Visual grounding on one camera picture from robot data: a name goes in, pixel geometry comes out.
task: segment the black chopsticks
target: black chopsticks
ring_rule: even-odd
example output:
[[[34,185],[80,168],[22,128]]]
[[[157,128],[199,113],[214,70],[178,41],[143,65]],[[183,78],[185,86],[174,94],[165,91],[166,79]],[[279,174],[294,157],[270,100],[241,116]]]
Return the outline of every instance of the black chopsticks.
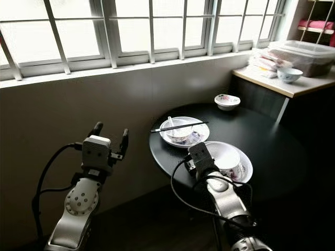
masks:
[[[193,124],[184,124],[184,125],[177,125],[175,127],[168,127],[168,128],[164,128],[164,129],[155,129],[155,130],[151,130],[150,132],[164,132],[164,131],[169,131],[169,130],[173,130],[173,129],[179,129],[179,128],[184,128],[184,127],[191,127],[191,126],[196,126],[198,124],[207,124],[208,121],[204,121],[204,122],[198,122],[198,123],[193,123]]]

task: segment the window frame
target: window frame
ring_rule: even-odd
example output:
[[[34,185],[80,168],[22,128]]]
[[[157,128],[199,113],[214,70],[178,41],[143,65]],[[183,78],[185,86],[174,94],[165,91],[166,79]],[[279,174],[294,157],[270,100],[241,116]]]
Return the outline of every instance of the window frame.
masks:
[[[48,13],[48,19],[35,19],[35,20],[7,20],[0,21],[0,29],[1,23],[6,22],[21,22],[21,21],[48,21],[52,26],[55,26],[57,21],[65,21],[65,20],[92,20],[94,24],[95,36],[97,40],[97,45],[99,49],[99,55],[90,55],[90,56],[79,56],[75,58],[66,58],[64,55],[64,51],[61,45],[61,39],[56,38],[56,34],[58,33],[58,29],[56,27],[55,39],[58,43],[60,43],[60,47],[58,45],[59,52],[61,54],[59,59],[53,60],[43,60],[43,61],[31,61],[18,63],[15,62],[9,63],[7,65],[0,65],[0,80],[6,80],[10,78],[15,78],[16,80],[21,80],[22,77],[28,76],[37,76],[37,75],[45,75],[45,74],[53,74],[53,73],[62,73],[66,72],[66,66],[70,71],[79,71],[79,70],[89,70],[89,69],[98,69],[103,67],[112,67],[116,68],[117,66],[122,65],[130,65],[130,64],[139,64],[139,63],[155,63],[155,61],[164,61],[164,60],[173,60],[173,59],[184,59],[194,56],[202,56],[202,55],[213,55],[219,53],[228,53],[228,52],[238,52],[242,50],[249,50],[252,47],[256,46],[258,48],[266,47],[270,41],[273,41],[277,32],[278,24],[280,22],[285,0],[278,0],[277,6],[275,9],[275,14],[271,14],[274,16],[269,36],[266,39],[260,39],[260,34],[262,32],[263,25],[261,27],[261,31],[259,34],[259,38],[256,43],[254,40],[240,40],[241,32],[243,29],[243,23],[241,25],[241,30],[239,34],[239,40],[236,42],[226,42],[226,43],[216,43],[213,41],[217,34],[217,27],[220,16],[221,9],[221,1],[222,0],[205,0],[204,14],[198,16],[188,16],[187,9],[184,10],[184,15],[182,17],[178,16],[176,18],[182,18],[183,20],[183,38],[185,40],[186,34],[186,23],[190,18],[202,18],[203,19],[203,28],[202,28],[202,40],[200,45],[186,47],[184,42],[181,44],[181,48],[166,48],[166,49],[150,49],[148,51],[135,51],[135,52],[122,52],[121,50],[121,42],[119,36],[119,27],[118,27],[118,19],[116,15],[116,5],[115,1],[109,0],[89,0],[92,17],[88,18],[54,18],[53,13],[50,7],[49,0],[43,0],[46,5],[46,9],[48,12],[47,4],[49,3],[49,12],[51,11],[51,16]],[[142,17],[148,19],[149,22],[153,22],[155,18],[169,18],[169,17],[154,17],[152,13],[152,1],[149,1],[149,17]],[[152,23],[150,24],[150,36],[153,40],[153,27]]]

